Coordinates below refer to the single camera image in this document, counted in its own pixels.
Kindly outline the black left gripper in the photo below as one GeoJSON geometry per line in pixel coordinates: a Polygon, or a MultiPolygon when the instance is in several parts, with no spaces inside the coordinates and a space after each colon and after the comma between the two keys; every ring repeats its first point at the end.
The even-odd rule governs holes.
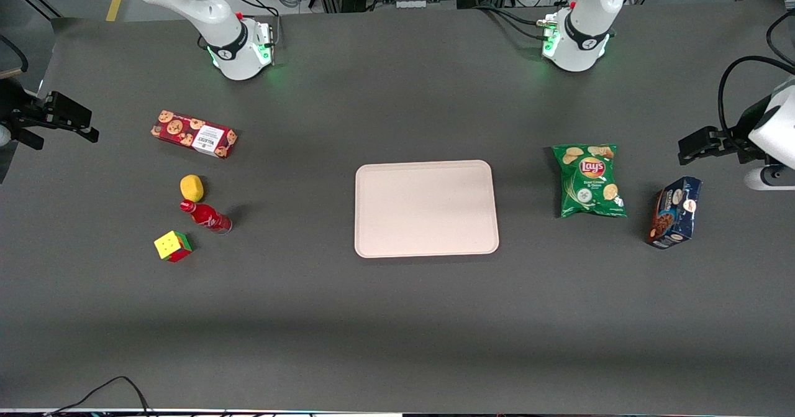
{"type": "Polygon", "coordinates": [[[706,157],[737,154],[738,158],[767,158],[768,154],[750,140],[750,132],[766,114],[769,101],[758,101],[741,113],[734,126],[728,126],[724,104],[719,101],[719,127],[704,126],[678,141],[679,165],[685,166],[706,157]]]}

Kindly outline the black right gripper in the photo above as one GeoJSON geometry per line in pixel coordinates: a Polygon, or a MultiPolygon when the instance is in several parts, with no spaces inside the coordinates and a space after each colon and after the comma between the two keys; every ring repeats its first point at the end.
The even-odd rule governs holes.
{"type": "Polygon", "coordinates": [[[99,131],[91,127],[91,116],[90,109],[65,94],[52,91],[42,103],[16,80],[1,80],[2,146],[15,142],[42,150],[43,137],[32,133],[29,128],[43,126],[46,121],[96,143],[99,131]]]}

